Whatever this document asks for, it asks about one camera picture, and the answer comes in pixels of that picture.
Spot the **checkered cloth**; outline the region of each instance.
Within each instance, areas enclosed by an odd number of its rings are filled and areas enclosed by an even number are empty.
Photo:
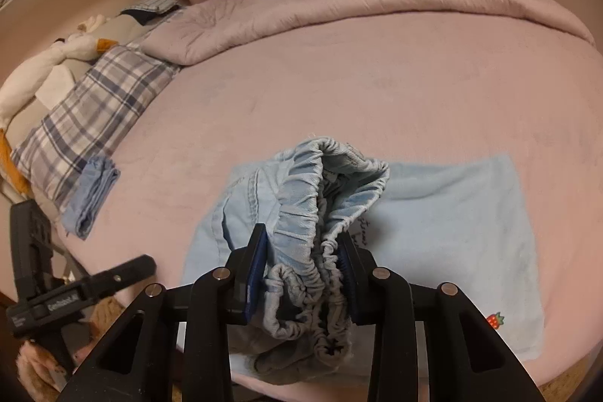
[[[107,51],[11,159],[64,211],[88,159],[112,155],[179,66],[138,50],[137,40]]]

